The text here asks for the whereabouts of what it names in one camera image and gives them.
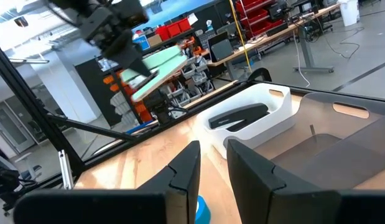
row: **stapler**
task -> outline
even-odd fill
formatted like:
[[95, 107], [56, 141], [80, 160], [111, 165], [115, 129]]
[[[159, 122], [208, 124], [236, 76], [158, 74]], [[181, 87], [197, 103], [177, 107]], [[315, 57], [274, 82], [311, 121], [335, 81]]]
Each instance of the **stapler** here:
[[265, 117], [267, 114], [269, 114], [268, 107], [264, 103], [242, 106], [210, 118], [209, 127], [216, 129], [239, 121], [227, 128], [228, 131], [239, 131], [247, 125]]
[[184, 67], [187, 64], [187, 56], [182, 54], [178, 46], [174, 46], [153, 54], [142, 61], [151, 71], [151, 76], [144, 77], [141, 80], [140, 74], [134, 70], [126, 69], [121, 73], [122, 81], [131, 84], [132, 88], [137, 90], [131, 97], [134, 102], [144, 99], [176, 71]]

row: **black stapler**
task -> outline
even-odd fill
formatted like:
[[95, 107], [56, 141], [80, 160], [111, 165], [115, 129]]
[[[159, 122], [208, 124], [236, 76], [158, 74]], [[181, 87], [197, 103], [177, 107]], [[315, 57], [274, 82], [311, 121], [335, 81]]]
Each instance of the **black stapler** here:
[[228, 131], [239, 131], [267, 114], [269, 114], [268, 107], [264, 103], [256, 103], [216, 115], [209, 119], [209, 126], [211, 129], [215, 129], [226, 124], [240, 121], [227, 128]]

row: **desk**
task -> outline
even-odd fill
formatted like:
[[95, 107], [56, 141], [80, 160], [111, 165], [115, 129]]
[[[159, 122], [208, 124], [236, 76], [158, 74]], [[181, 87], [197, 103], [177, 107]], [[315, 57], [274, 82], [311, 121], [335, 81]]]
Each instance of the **desk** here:
[[[224, 88], [226, 87], [211, 94], [218, 94]], [[203, 99], [194, 101], [189, 106], [201, 100]], [[292, 95], [294, 113], [298, 110], [300, 101], [300, 96]], [[341, 106], [338, 111], [359, 114], [359, 110], [346, 106]], [[241, 223], [226, 160], [208, 143], [207, 137], [196, 122], [196, 116], [191, 117], [84, 172], [75, 188], [135, 189], [158, 173], [191, 141], [199, 140], [202, 154], [199, 194], [205, 198], [210, 208], [211, 223]], [[357, 188], [385, 189], [385, 170]]]
[[[328, 13], [334, 9], [339, 8], [339, 6], [340, 6], [340, 4], [335, 4], [333, 6], [325, 8], [325, 9], [321, 9], [315, 15], [315, 17], [322, 16], [322, 15], [324, 15], [324, 14], [326, 14], [326, 13]], [[261, 39], [260, 41], [257, 41], [257, 42], [245, 44], [245, 48], [247, 51], [256, 49], [256, 48], [261, 47], [263, 45], [269, 44], [270, 42], [275, 41], [279, 37], [282, 37], [282, 36], [284, 36], [290, 32], [293, 32], [296, 29], [299, 30], [299, 36], [303, 37], [304, 36], [304, 29], [301, 27], [301, 25], [303, 25], [303, 23], [304, 23], [304, 21], [298, 21], [297, 25], [292, 24], [287, 29], [280, 31], [279, 33], [277, 33], [275, 35], [272, 35], [270, 37], [264, 37], [263, 39]], [[301, 67], [301, 70], [305, 70], [305, 71], [324, 70], [324, 71], [333, 72], [333, 67], [321, 67], [321, 68], [316, 67], [314, 60], [312, 58], [311, 49], [310, 49], [309, 44], [306, 43], [306, 41], [304, 41], [304, 40], [301, 40], [300, 43], [302, 45], [302, 51], [303, 51], [304, 60], [305, 60], [305, 67]], [[244, 55], [243, 47], [240, 47], [239, 50], [235, 51], [233, 55], [226, 57], [223, 60], [220, 60], [218, 62], [210, 62], [208, 64], [208, 66], [217, 67], [219, 65], [225, 64], [225, 66], [227, 67], [228, 73], [230, 75], [230, 78], [232, 80], [234, 80], [236, 78], [236, 72], [233, 68], [231, 61], [232, 61], [232, 59], [239, 57], [241, 55]]]

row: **cardboard box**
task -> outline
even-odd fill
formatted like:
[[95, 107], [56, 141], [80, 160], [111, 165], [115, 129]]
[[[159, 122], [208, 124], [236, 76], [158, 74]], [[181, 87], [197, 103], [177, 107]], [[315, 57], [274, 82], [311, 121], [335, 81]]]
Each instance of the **cardboard box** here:
[[151, 47], [154, 47], [155, 45], [162, 43], [162, 39], [160, 38], [159, 34], [156, 34], [156, 35], [148, 38], [148, 43]]

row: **white column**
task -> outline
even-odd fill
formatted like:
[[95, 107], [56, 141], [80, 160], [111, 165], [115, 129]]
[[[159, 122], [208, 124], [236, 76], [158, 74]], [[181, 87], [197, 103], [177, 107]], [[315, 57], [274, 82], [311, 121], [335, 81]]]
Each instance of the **white column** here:
[[98, 118], [101, 115], [100, 109], [66, 55], [62, 52], [50, 52], [44, 55], [44, 59], [50, 62], [32, 65], [32, 68], [64, 114], [69, 119], [82, 123]]

